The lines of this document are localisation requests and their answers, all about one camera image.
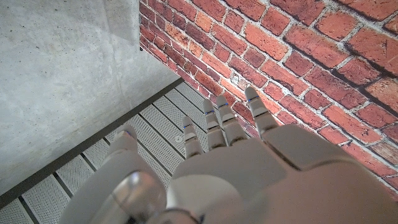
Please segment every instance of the concrete wall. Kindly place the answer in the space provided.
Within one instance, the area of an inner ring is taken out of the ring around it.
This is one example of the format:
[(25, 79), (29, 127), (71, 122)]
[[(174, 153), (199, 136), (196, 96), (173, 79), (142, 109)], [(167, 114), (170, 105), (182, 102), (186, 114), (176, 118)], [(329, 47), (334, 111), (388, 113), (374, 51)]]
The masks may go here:
[(0, 1), (0, 194), (178, 78), (139, 51), (138, 7)]
[(141, 44), (255, 133), (254, 86), (280, 124), (338, 144), (398, 201), (398, 3), (141, 0)]

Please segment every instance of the fingertip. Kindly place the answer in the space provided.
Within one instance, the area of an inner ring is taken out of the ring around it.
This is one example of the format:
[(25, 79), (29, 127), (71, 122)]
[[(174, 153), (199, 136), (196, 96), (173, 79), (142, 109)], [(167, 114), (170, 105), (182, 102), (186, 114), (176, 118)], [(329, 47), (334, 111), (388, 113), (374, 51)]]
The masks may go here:
[(222, 107), (224, 105), (228, 105), (228, 102), (226, 101), (226, 98), (225, 98), (224, 95), (218, 96), (217, 99), (216, 99), (216, 102), (217, 102), (217, 107), (218, 108), (220, 108), (220, 107)]
[(248, 101), (259, 96), (257, 91), (252, 86), (247, 87), (244, 91), (244, 94), (246, 95), (246, 99)]
[(203, 109), (206, 114), (214, 111), (213, 103), (209, 99), (203, 100)]

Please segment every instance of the perforated metal panel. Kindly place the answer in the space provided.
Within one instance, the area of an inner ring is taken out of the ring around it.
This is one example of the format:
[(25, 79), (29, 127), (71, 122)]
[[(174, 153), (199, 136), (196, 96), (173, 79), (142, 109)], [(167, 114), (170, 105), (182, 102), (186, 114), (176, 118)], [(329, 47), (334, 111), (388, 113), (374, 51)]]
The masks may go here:
[(40, 223), (58, 223), (69, 196), (53, 175), (46, 177), (22, 194)]
[(175, 89), (185, 96), (189, 101), (196, 105), (199, 110), (204, 113), (203, 100), (205, 100), (199, 93), (189, 87), (185, 82), (179, 84)]
[(30, 224), (33, 221), (17, 198), (0, 210), (0, 223)]
[[(185, 117), (185, 115), (180, 111), (180, 109), (174, 106), (164, 96), (155, 101), (154, 105), (161, 110), (161, 112), (166, 115), (174, 124), (176, 124), (180, 130), (182, 130), (182, 119)], [(194, 125), (194, 128), (197, 132), (201, 147), (205, 152), (208, 152), (207, 134), (196, 125)]]
[(83, 154), (86, 156), (89, 162), (92, 163), (95, 169), (99, 169), (105, 160), (108, 150), (108, 144), (103, 139), (101, 139), (94, 145), (86, 149)]
[(158, 109), (149, 105), (140, 114), (152, 125), (174, 148), (185, 158), (184, 135), (173, 123), (170, 122)]
[(128, 123), (137, 131), (138, 140), (173, 174), (180, 162), (183, 161), (181, 156), (140, 116), (135, 115)]
[(81, 155), (76, 156), (63, 167), (56, 171), (62, 182), (68, 187), (72, 194), (86, 182), (86, 180), (94, 174), (94, 171), (86, 163)]
[(106, 140), (108, 140), (109, 143), (112, 143), (113, 140), (114, 140), (114, 135), (115, 135), (115, 134), (116, 134), (116, 129), (113, 130), (113, 131), (111, 131), (109, 134), (107, 134), (107, 135), (105, 136)]
[(164, 186), (169, 186), (171, 176), (160, 166), (155, 159), (140, 145), (138, 144), (138, 154), (149, 164), (149, 166), (155, 171), (159, 179), (163, 182)]
[(188, 115), (192, 121), (194, 121), (202, 130), (206, 130), (206, 119), (205, 114), (202, 113), (196, 106), (191, 104), (184, 96), (182, 96), (177, 90), (171, 90), (166, 93), (168, 98), (173, 104), (180, 108), (186, 115)]

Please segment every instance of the white robotic hand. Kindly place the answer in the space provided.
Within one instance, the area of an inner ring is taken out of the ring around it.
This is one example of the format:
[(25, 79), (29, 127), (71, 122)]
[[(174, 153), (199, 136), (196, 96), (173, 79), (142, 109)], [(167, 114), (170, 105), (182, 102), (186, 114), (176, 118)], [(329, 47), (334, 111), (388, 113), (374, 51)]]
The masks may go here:
[(278, 126), (255, 89), (245, 94), (261, 139), (247, 139), (219, 96), (225, 142), (205, 100), (209, 152), (184, 118), (187, 158), (166, 193), (137, 153), (135, 131), (122, 126), (60, 223), (398, 223), (397, 205), (361, 164), (306, 130)]
[(187, 160), (169, 183), (166, 210), (148, 223), (398, 223), (397, 205), (361, 164), (304, 129), (279, 127), (254, 88), (245, 94), (261, 139), (247, 139), (219, 96), (225, 142), (205, 100), (209, 152), (184, 118)]

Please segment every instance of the metal step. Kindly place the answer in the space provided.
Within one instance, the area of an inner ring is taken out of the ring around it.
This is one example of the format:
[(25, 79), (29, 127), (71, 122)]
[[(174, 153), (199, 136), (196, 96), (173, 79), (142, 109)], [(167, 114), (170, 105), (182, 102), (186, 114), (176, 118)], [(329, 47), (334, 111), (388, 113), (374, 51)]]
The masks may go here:
[[(127, 123), (137, 131), (138, 153), (167, 188), (185, 159), (182, 118), (190, 116), (204, 151), (208, 151), (203, 97), (186, 83), (160, 97)], [(0, 223), (57, 223), (70, 197), (98, 170), (115, 130), (0, 210)]]

